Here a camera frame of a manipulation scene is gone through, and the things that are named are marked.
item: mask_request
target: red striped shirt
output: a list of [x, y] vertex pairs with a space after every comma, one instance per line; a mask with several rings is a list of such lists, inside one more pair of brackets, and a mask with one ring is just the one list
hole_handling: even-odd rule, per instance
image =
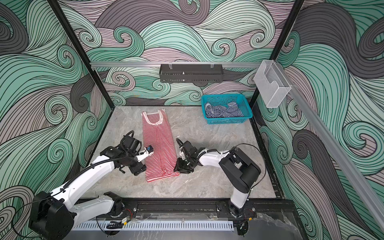
[[164, 109], [155, 114], [141, 113], [144, 146], [152, 145], [154, 153], [145, 159], [147, 182], [178, 176], [173, 172], [177, 156], [168, 117]]

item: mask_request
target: teal plastic basket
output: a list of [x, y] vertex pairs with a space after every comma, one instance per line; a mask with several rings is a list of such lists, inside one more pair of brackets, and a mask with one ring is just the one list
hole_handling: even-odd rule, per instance
[[[205, 103], [210, 103], [212, 106], [222, 105], [228, 107], [228, 103], [236, 102], [244, 117], [238, 118], [207, 118], [205, 113]], [[208, 124], [226, 124], [226, 123], [242, 123], [253, 116], [248, 101], [243, 94], [215, 94], [203, 95], [201, 97], [201, 106], [203, 108], [204, 118]]]

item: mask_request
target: wave pattern wallpaper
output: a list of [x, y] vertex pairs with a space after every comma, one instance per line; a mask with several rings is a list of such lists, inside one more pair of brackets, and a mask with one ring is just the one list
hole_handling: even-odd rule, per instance
[[[305, 4], [278, 62], [384, 200], [383, 40], [384, 1]], [[384, 239], [295, 100], [288, 95], [276, 109], [257, 103], [279, 182], [308, 237]]]
[[[0, 239], [84, 168], [110, 108], [46, 0], [0, 0]], [[31, 205], [15, 228], [27, 227]]]
[[[59, 0], [91, 61], [269, 59], [294, 0]], [[224, 82], [161, 83], [159, 68], [99, 68], [115, 105], [200, 105], [203, 94], [251, 98], [256, 69]]]

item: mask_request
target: clothing in basket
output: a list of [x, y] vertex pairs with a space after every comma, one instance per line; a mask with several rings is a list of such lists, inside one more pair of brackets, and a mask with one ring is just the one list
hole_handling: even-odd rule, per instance
[[222, 105], [212, 106], [210, 103], [206, 103], [204, 108], [207, 118], [235, 118], [244, 116], [236, 102], [228, 103], [228, 107]]

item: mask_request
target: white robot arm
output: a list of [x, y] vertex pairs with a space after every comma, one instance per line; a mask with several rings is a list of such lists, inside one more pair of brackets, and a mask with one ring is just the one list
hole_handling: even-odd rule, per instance
[[118, 216], [122, 212], [121, 197], [112, 192], [81, 204], [79, 198], [100, 178], [113, 169], [125, 173], [122, 168], [128, 166], [131, 173], [138, 175], [146, 170], [142, 160], [153, 154], [152, 146], [143, 151], [136, 149], [141, 142], [133, 137], [131, 131], [117, 147], [107, 147], [88, 167], [80, 171], [71, 180], [53, 189], [50, 193], [40, 192], [32, 201], [29, 228], [45, 239], [63, 239], [73, 226], [101, 214]]
[[[131, 131], [121, 140], [119, 146], [108, 147], [100, 153], [88, 167], [80, 171], [65, 184], [50, 193], [40, 192], [33, 198], [29, 228], [45, 239], [63, 239], [72, 227], [102, 214], [119, 217], [123, 210], [122, 198], [112, 192], [80, 204], [79, 198], [100, 178], [113, 169], [125, 173], [122, 168], [128, 166], [131, 173], [138, 175], [146, 170], [142, 160], [153, 154], [151, 146], [143, 151], [136, 149], [141, 142], [133, 137]], [[248, 198], [251, 185], [260, 174], [260, 168], [238, 147], [218, 152], [216, 149], [197, 150], [190, 142], [177, 142], [182, 158], [177, 160], [175, 171], [193, 172], [197, 165], [215, 166], [223, 169], [234, 186], [229, 205], [235, 217], [242, 216], [243, 205]]]
[[191, 173], [197, 165], [214, 166], [223, 169], [233, 184], [233, 192], [229, 202], [230, 210], [235, 217], [243, 214], [243, 206], [259, 177], [261, 170], [240, 148], [233, 147], [228, 151], [200, 148], [192, 146], [189, 141], [176, 139], [180, 146], [182, 158], [178, 158], [175, 171]]

